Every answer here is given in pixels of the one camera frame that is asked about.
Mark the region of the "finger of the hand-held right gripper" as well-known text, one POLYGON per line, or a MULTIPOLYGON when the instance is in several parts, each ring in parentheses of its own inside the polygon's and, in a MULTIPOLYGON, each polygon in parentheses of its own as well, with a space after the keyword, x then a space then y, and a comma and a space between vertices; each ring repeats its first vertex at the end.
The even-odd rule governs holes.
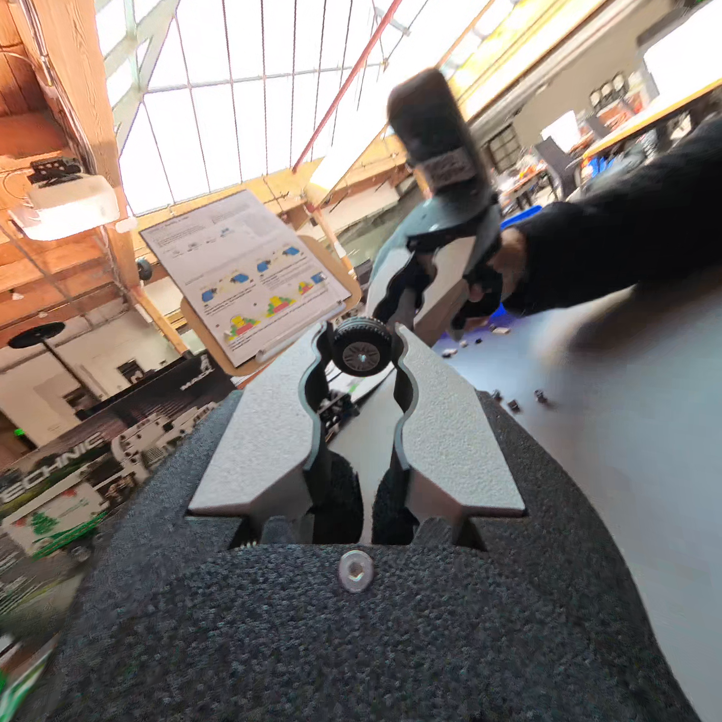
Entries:
POLYGON ((386 326, 413 326, 426 289, 437 275, 432 255, 413 253, 406 244, 384 245, 367 288, 366 317, 386 326))
POLYGON ((464 273, 475 241, 474 237, 459 238, 433 254, 419 256, 431 280, 414 317, 413 332, 429 347, 444 333, 457 341, 465 332, 466 320, 461 312, 469 299, 469 284, 464 273))

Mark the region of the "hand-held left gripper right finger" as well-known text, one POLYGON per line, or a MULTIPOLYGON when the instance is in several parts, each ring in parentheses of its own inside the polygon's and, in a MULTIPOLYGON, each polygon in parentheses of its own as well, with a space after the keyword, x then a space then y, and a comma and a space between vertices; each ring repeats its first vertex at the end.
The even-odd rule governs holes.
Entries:
POLYGON ((457 539, 468 520, 517 519, 526 504, 476 389, 410 329, 395 326, 393 398, 402 411, 392 480, 421 526, 441 519, 457 539))

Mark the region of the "red ceiling pipe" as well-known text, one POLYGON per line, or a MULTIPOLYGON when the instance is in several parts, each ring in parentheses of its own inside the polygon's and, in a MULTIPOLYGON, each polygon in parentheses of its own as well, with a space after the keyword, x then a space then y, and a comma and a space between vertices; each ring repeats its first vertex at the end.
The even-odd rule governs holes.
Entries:
POLYGON ((398 23, 402 2, 324 2, 319 57, 313 69, 312 130, 298 151, 291 150, 290 170, 298 173, 306 161, 322 158, 335 138, 340 107, 348 97, 359 99, 366 75, 388 66, 387 29, 399 38, 408 35, 407 23, 398 23))

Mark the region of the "white ceiling-mounted device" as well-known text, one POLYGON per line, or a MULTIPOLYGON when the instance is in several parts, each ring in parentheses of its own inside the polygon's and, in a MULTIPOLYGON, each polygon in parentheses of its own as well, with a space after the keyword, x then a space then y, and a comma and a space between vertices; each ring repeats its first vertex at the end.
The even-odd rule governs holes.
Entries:
POLYGON ((113 185, 86 173, 75 158, 36 160, 28 189, 8 211, 9 219, 30 240, 53 242, 122 219, 113 185))

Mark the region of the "lego set box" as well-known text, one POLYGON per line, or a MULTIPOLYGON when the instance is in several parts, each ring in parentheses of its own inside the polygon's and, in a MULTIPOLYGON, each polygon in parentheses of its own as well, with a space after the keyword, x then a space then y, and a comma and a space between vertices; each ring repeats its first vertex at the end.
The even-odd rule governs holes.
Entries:
POLYGON ((59 554, 86 562, 101 525, 235 389, 207 352, 179 359, 2 470, 2 573, 59 554))

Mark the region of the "person's right forearm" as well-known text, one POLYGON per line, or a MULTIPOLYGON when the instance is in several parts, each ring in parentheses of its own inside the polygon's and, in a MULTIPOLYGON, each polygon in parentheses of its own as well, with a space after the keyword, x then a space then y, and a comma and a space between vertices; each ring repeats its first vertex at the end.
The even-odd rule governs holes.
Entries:
POLYGON ((511 226, 524 253, 505 310, 570 308, 720 265, 720 172, 718 115, 610 188, 511 226))

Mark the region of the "black pendant lamp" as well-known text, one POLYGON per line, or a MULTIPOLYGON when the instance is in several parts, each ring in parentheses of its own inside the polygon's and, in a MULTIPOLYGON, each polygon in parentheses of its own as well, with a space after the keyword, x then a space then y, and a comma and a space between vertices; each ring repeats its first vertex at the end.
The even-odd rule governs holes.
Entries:
POLYGON ((41 346, 73 377, 78 386, 87 394, 93 403, 99 403, 100 398, 98 395, 86 384, 77 371, 60 356, 55 347, 50 343, 52 338, 58 337, 65 331, 66 326, 66 323, 63 321, 43 323, 16 334, 7 341, 7 345, 12 349, 28 349, 41 346))

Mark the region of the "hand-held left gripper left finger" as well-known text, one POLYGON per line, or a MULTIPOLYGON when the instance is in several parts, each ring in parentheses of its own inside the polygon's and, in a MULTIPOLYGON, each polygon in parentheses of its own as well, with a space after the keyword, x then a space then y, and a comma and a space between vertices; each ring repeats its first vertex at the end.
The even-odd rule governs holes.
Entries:
POLYGON ((243 390, 189 506, 191 517, 244 519, 261 536, 281 517, 300 543, 331 491, 332 460, 319 417, 329 392, 330 328, 316 323, 243 390))

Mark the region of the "lego truck model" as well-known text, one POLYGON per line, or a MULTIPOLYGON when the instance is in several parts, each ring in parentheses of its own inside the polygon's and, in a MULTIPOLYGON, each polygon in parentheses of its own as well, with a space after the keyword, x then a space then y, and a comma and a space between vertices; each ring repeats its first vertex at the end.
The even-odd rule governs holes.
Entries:
POLYGON ((312 341, 315 362, 305 397, 330 441, 360 415, 360 404, 391 371, 392 338, 379 320, 355 318, 337 328, 323 323, 312 341))

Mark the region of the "person's right hand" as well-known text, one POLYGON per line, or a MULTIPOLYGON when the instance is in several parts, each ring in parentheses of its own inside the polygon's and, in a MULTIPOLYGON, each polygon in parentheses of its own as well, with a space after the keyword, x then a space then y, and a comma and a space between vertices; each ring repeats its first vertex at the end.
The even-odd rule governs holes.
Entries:
POLYGON ((468 301, 485 303, 489 295, 497 305, 516 291, 526 273, 526 237, 518 225, 501 229, 494 254, 486 253, 471 270, 468 280, 468 301))

